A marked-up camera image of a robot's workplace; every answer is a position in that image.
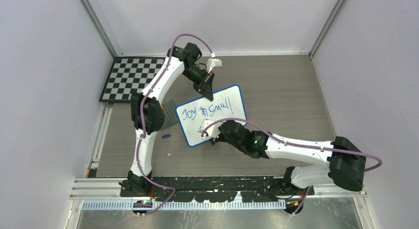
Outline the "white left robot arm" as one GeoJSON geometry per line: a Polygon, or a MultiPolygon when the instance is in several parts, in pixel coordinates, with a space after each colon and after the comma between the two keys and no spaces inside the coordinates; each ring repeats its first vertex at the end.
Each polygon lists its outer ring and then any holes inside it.
{"type": "Polygon", "coordinates": [[[193,89],[206,99],[213,100],[212,82],[214,67],[220,67],[222,61],[211,53],[201,69],[196,63],[202,52],[196,44],[187,43],[184,48],[173,46],[164,59],[162,68],[140,93],[130,97],[131,119],[136,132],[136,147],[133,165],[126,182],[139,196],[151,192],[152,184],[146,178],[151,175],[151,156],[157,132],[162,128],[165,114],[162,101],[174,81],[184,75],[192,81],[193,89]]]}

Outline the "blue framed whiteboard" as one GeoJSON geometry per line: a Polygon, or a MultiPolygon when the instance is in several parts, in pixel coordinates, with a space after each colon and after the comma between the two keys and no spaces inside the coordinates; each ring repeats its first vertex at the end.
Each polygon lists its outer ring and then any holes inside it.
{"type": "Polygon", "coordinates": [[[209,140],[208,137],[200,136],[205,119],[212,121],[224,118],[247,119],[239,85],[232,85],[214,92],[213,101],[200,97],[183,103],[175,108],[175,112],[190,147],[209,140]]]}

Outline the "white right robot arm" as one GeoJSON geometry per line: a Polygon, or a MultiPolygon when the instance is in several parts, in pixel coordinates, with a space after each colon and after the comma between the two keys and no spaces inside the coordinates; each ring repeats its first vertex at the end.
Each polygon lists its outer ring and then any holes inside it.
{"type": "Polygon", "coordinates": [[[282,188],[296,194],[312,185],[332,184],[348,191],[363,189],[366,157],[347,138],[333,141],[306,141],[285,138],[263,131],[249,131],[235,120],[213,124],[207,120],[204,136],[211,142],[226,142],[245,155],[265,159],[291,159],[307,163],[306,167],[290,166],[284,173],[282,188]]]}

